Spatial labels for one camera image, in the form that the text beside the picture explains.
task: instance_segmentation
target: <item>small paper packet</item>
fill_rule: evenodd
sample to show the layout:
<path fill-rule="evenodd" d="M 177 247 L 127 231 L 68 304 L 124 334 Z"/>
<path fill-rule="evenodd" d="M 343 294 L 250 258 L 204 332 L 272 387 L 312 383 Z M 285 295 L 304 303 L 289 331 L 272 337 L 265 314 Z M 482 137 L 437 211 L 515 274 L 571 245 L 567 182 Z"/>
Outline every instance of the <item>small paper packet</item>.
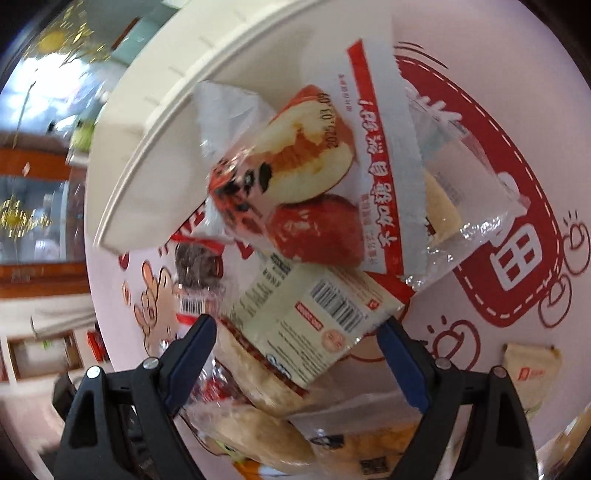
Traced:
<path fill-rule="evenodd" d="M 531 419 L 542 406 L 558 376 L 562 367 L 562 355 L 554 347 L 509 343 L 506 346 L 503 367 L 513 380 L 525 415 Z"/>

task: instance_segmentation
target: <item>barcode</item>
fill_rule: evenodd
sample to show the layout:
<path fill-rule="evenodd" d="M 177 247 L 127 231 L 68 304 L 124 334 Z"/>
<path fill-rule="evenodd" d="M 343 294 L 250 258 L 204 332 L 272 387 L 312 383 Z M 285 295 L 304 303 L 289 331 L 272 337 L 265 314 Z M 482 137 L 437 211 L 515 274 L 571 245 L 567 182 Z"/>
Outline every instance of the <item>barcode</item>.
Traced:
<path fill-rule="evenodd" d="M 351 333 L 365 318 L 357 305 L 345 294 L 326 280 L 320 280 L 310 296 L 322 307 L 347 333 Z"/>
<path fill-rule="evenodd" d="M 180 310 L 181 310 L 180 313 L 199 316 L 202 313 L 206 313 L 207 300 L 182 299 Z"/>

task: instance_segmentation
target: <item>apple slice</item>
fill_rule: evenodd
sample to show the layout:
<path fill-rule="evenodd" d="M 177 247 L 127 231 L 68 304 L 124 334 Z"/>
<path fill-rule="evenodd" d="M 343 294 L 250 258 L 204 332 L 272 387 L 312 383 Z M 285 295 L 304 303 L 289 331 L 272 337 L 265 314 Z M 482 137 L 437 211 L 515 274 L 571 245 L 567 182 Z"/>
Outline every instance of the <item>apple slice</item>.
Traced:
<path fill-rule="evenodd" d="M 267 232 L 285 257 L 302 262 L 358 267 L 363 261 L 363 227 L 357 207 L 324 194 L 297 205 L 281 205 Z"/>
<path fill-rule="evenodd" d="M 328 192 L 346 175 L 354 158 L 351 130 L 328 95 L 308 86 L 257 136 L 246 161 L 255 171 L 265 171 L 259 178 L 263 198 L 278 205 Z"/>

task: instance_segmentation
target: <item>glass cabinet door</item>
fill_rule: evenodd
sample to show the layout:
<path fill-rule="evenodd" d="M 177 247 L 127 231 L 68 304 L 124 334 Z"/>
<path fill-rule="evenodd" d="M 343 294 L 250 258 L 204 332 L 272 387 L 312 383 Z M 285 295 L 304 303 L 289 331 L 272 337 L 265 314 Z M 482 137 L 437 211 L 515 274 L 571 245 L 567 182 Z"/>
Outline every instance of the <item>glass cabinet door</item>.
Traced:
<path fill-rule="evenodd" d="M 49 264 L 83 262 L 84 184 L 0 175 L 0 267 L 13 268 L 12 282 L 46 276 Z"/>

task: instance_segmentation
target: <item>metal screw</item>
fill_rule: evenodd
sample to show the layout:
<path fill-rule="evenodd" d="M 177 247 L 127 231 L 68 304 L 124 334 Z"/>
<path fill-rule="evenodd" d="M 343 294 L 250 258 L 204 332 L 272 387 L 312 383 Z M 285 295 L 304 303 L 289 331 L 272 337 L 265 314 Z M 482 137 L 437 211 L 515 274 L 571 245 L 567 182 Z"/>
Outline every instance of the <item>metal screw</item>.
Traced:
<path fill-rule="evenodd" d="M 441 357 L 435 360 L 435 366 L 441 370 L 449 370 L 452 363 L 447 358 Z"/>
<path fill-rule="evenodd" d="M 93 367 L 90 367 L 87 371 L 86 371 L 86 376 L 88 378 L 96 378 L 100 375 L 100 367 L 97 367 L 96 365 Z"/>
<path fill-rule="evenodd" d="M 500 366 L 493 367 L 492 372 L 499 378 L 505 378 L 507 376 L 507 370 Z"/>
<path fill-rule="evenodd" d="M 153 370 L 154 368 L 156 368 L 158 366 L 159 360 L 154 357 L 151 356 L 150 358 L 147 358 L 146 360 L 144 360 L 144 363 L 142 363 L 142 366 L 146 369 L 146 370 Z"/>

